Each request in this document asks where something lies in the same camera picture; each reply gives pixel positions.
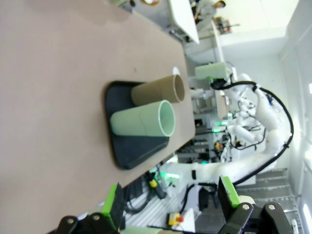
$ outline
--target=tray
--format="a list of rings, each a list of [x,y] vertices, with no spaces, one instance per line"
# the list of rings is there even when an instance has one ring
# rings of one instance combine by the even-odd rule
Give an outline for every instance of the tray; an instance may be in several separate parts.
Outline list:
[[[106,119],[116,164],[132,169],[168,145],[169,137],[117,136],[112,132],[110,118],[116,111],[136,107],[131,100],[133,87],[141,82],[114,81],[105,93]]]

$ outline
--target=screw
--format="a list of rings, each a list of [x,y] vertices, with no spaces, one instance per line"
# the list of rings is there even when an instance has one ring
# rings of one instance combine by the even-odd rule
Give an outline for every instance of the screw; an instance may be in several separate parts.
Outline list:
[[[269,205],[269,209],[270,210],[275,210],[275,206],[274,205]]]
[[[67,220],[67,222],[68,222],[69,224],[72,224],[72,223],[74,222],[74,220],[73,220],[72,218],[69,218],[69,219]]]
[[[244,204],[244,205],[243,205],[243,209],[244,209],[244,210],[249,210],[249,205]]]
[[[99,220],[99,216],[98,216],[98,215],[95,215],[95,216],[93,216],[93,219],[94,219],[94,220]]]

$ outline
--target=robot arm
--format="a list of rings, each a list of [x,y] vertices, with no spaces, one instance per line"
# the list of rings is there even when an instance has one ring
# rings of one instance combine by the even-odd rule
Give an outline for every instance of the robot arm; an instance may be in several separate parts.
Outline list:
[[[272,92],[260,88],[255,82],[250,81],[246,75],[240,75],[240,81],[232,84],[223,84],[221,87],[212,87],[223,90],[224,93],[234,101],[248,102],[242,95],[249,87],[253,88],[253,92],[257,95],[257,105],[254,112],[256,122],[263,125],[266,129],[265,149],[257,154],[239,161],[228,163],[209,163],[209,164],[182,164],[182,163],[166,163],[161,167],[163,173],[178,175],[171,181],[175,184],[175,191],[182,191],[189,183],[215,183],[217,184],[220,176],[228,176],[234,184],[245,181],[256,173],[272,164],[287,148],[293,136],[293,123],[291,117],[284,104]],[[280,121],[277,111],[269,104],[265,93],[269,93],[283,107],[291,126],[291,132],[285,132],[285,123]],[[248,130],[238,125],[229,126],[230,134],[241,136],[246,141],[253,143],[260,139],[260,136],[253,135]]]

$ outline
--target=white round object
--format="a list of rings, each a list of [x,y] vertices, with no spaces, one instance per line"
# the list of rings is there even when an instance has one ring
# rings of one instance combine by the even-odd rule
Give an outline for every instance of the white round object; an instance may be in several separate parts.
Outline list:
[[[172,75],[180,75],[180,71],[179,71],[179,69],[177,67],[174,67],[172,69]]]

